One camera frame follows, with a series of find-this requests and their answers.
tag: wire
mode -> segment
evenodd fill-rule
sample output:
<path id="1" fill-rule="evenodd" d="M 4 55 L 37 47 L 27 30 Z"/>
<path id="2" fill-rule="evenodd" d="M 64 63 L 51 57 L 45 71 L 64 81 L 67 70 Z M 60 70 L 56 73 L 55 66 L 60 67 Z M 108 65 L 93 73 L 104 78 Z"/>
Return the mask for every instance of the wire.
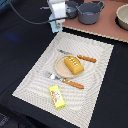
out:
<path id="1" fill-rule="evenodd" d="M 52 21 L 56 21 L 56 20 L 61 20 L 61 19 L 70 19 L 69 17 L 62 17 L 62 18 L 56 18 L 56 19 L 53 19 L 53 20 L 48 20 L 48 21 L 45 21 L 45 22 L 41 22 L 41 23 L 36 23 L 36 22 L 31 22 L 31 21 L 28 21 L 27 19 L 23 18 L 16 10 L 15 8 L 13 7 L 13 5 L 11 4 L 10 0 L 7 0 L 9 5 L 11 6 L 11 8 L 13 9 L 13 11 L 24 21 L 30 23 L 30 24 L 35 24 L 35 25 L 41 25 L 41 24 L 47 24 L 49 22 L 52 22 Z"/>

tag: butter knife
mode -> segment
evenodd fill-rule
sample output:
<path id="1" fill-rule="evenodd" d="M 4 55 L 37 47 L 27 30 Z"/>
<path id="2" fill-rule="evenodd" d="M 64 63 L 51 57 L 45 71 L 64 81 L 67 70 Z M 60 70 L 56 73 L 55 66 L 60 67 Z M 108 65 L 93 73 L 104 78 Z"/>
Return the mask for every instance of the butter knife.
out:
<path id="1" fill-rule="evenodd" d="M 83 60 L 90 61 L 90 62 L 93 62 L 93 63 L 96 62 L 96 59 L 93 59 L 93 58 L 90 58 L 90 57 L 86 57 L 86 56 L 82 56 L 82 55 L 75 55 L 75 54 L 73 54 L 73 53 L 63 51 L 63 50 L 61 50 L 61 49 L 57 49 L 57 51 L 59 51 L 59 52 L 65 54 L 65 55 L 71 54 L 71 55 L 77 56 L 79 59 L 83 59 Z"/>

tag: pot handle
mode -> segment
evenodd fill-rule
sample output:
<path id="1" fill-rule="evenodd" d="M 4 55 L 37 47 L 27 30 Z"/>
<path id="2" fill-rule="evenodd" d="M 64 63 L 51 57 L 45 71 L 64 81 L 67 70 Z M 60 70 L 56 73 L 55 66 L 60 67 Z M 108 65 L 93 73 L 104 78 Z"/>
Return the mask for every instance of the pot handle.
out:
<path id="1" fill-rule="evenodd" d="M 83 13 L 80 11 L 79 7 L 76 6 L 77 10 L 79 11 L 79 13 L 82 15 Z"/>
<path id="2" fill-rule="evenodd" d="M 102 11 L 102 9 L 104 8 L 104 2 L 103 1 L 100 1 L 97 5 L 99 5 L 100 6 L 100 3 L 102 3 L 103 5 L 102 5 L 102 7 L 100 8 L 100 11 Z"/>

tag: knife handle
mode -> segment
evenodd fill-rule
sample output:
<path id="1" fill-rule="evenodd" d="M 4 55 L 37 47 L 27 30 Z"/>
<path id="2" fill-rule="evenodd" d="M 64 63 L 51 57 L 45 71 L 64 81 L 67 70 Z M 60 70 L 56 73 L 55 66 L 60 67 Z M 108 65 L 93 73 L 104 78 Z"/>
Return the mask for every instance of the knife handle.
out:
<path id="1" fill-rule="evenodd" d="M 62 82 L 63 82 L 63 83 L 66 83 L 66 84 L 69 84 L 69 85 L 71 85 L 71 86 L 74 86 L 74 87 L 76 87 L 76 88 L 79 88 L 79 89 L 84 89 L 84 86 L 83 86 L 83 85 L 78 84 L 78 83 L 75 83 L 75 82 L 72 82 L 72 81 L 67 80 L 67 79 L 63 79 Z"/>
<path id="2" fill-rule="evenodd" d="M 93 63 L 96 62 L 96 59 L 89 58 L 89 57 L 86 57 L 86 56 L 77 55 L 77 57 L 78 57 L 79 59 L 87 60 L 87 61 L 90 61 L 90 62 L 93 62 Z"/>

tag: cooking pot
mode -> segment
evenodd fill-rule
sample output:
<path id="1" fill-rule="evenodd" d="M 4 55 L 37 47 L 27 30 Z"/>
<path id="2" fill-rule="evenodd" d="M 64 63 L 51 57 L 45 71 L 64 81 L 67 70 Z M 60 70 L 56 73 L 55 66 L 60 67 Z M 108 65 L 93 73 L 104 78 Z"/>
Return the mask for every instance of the cooking pot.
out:
<path id="1" fill-rule="evenodd" d="M 128 4 L 119 7 L 116 14 L 120 26 L 128 30 Z"/>
<path id="2" fill-rule="evenodd" d="M 98 4 L 88 2 L 81 4 L 78 9 L 78 19 L 83 24 L 94 24 L 98 21 L 100 12 L 104 8 L 104 2 L 100 1 Z"/>
<path id="3" fill-rule="evenodd" d="M 78 10 L 76 6 L 79 6 L 78 3 L 74 1 L 65 1 L 66 4 L 66 14 L 69 18 L 75 18 L 78 15 Z"/>

